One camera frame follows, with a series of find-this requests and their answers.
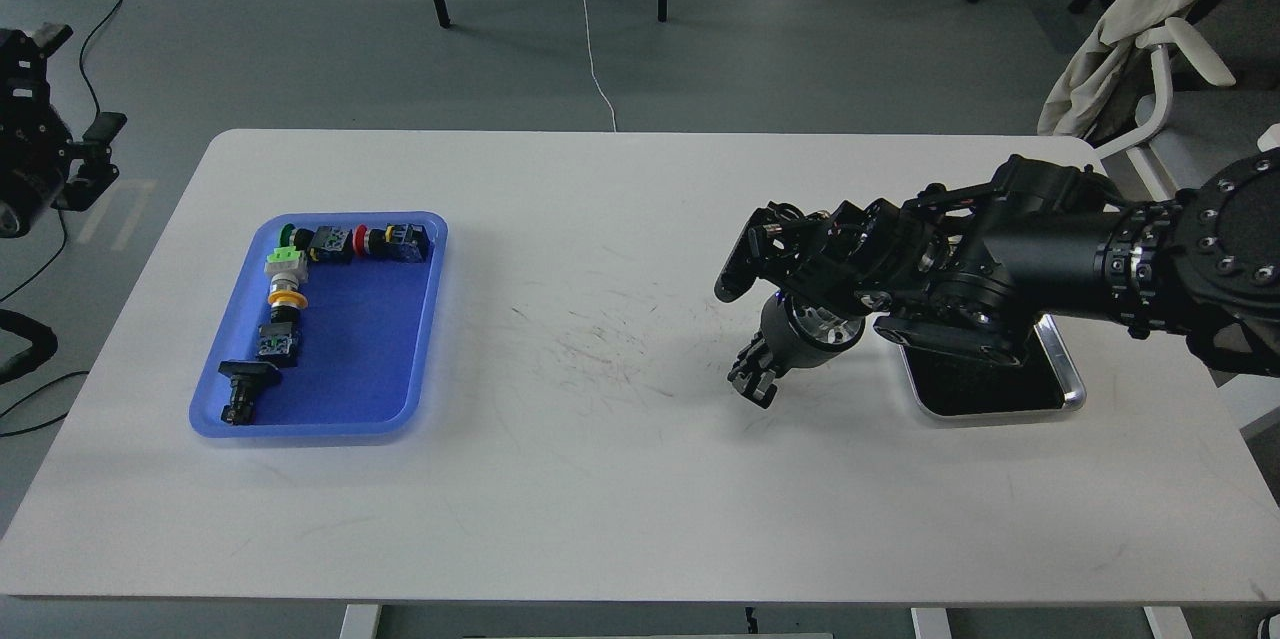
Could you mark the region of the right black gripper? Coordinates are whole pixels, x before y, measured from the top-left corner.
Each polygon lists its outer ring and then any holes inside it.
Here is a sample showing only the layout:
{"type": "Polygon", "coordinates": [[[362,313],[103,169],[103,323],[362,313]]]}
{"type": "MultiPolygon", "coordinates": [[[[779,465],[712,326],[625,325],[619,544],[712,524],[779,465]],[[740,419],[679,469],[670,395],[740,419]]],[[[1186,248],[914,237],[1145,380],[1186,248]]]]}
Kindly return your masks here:
{"type": "Polygon", "coordinates": [[[20,238],[49,209],[83,213],[120,175],[111,142],[123,111],[99,111],[81,141],[52,114],[49,59],[73,36],[67,24],[1,29],[1,237],[20,238]],[[79,161],[70,177],[70,159],[79,161]]]}

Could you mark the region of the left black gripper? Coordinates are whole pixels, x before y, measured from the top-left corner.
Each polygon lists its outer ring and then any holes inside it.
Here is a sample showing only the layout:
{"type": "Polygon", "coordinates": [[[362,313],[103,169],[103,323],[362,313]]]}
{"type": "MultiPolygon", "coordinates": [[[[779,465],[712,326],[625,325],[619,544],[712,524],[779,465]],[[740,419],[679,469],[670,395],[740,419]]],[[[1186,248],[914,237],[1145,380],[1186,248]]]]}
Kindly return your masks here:
{"type": "Polygon", "coordinates": [[[769,408],[777,380],[791,369],[818,368],[851,350],[864,334],[864,318],[841,318],[790,295],[771,296],[755,334],[736,356],[727,380],[745,400],[769,408]]]}

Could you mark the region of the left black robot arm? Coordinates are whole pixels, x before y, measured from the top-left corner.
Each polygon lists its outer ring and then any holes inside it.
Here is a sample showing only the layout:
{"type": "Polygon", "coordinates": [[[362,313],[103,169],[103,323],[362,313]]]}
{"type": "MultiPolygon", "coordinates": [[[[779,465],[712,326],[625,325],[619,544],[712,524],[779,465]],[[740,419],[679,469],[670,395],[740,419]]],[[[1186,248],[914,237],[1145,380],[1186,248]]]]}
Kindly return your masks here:
{"type": "Polygon", "coordinates": [[[918,393],[1015,388],[1050,315],[1180,336],[1206,368],[1277,375],[1277,151],[1239,159],[1171,200],[1125,200],[1092,168],[1014,155],[983,184],[928,184],[901,205],[756,209],[716,282],[732,302],[776,291],[728,382],[763,408],[794,369],[873,330],[918,393]]]}

